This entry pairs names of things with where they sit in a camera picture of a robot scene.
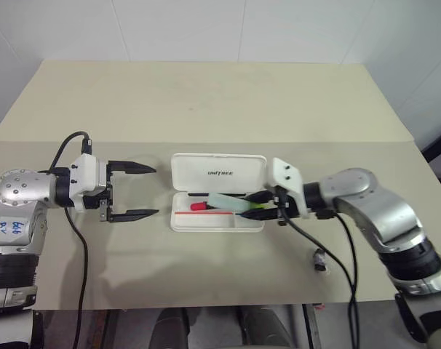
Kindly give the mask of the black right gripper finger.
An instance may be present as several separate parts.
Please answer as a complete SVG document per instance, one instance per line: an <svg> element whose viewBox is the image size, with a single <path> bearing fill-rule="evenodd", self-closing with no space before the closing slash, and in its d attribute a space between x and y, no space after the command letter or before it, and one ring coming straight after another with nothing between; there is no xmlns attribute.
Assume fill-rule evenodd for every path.
<svg viewBox="0 0 441 349"><path fill-rule="evenodd" d="M249 220L265 221L265 220L276 220L279 216L278 208L269 209L249 209L241 213L243 218Z"/></svg>
<svg viewBox="0 0 441 349"><path fill-rule="evenodd" d="M274 201L274 194L269 190L261 190L245 196L245 200L252 203L269 203Z"/></svg>

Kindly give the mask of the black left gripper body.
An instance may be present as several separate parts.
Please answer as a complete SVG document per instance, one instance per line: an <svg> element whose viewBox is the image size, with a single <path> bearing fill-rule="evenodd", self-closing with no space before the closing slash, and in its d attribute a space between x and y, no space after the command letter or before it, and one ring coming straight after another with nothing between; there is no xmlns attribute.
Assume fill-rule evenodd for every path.
<svg viewBox="0 0 441 349"><path fill-rule="evenodd" d="M100 221L113 222L113 185L111 184L114 161L98 161L97 185L83 196L85 209L96 209L100 213Z"/></svg>

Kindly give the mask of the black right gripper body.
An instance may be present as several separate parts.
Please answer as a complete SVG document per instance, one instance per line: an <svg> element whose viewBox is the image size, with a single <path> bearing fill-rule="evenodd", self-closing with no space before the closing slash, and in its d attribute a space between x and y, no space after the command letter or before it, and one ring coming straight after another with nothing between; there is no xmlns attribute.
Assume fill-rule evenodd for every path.
<svg viewBox="0 0 441 349"><path fill-rule="evenodd" d="M288 194L285 188L274 187L274 201L278 210L278 225L286 225L289 219L300 216L295 199Z"/></svg>

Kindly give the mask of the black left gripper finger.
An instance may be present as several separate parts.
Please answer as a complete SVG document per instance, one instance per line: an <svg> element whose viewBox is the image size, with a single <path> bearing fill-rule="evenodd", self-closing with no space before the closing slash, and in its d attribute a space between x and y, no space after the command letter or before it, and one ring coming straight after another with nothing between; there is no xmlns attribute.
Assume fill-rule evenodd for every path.
<svg viewBox="0 0 441 349"><path fill-rule="evenodd" d="M159 211L157 209L133 209L127 210L125 213L110 213L109 222L134 222L150 217Z"/></svg>
<svg viewBox="0 0 441 349"><path fill-rule="evenodd" d="M156 169L134 161L108 161L109 172L124 172L125 174L156 173Z"/></svg>

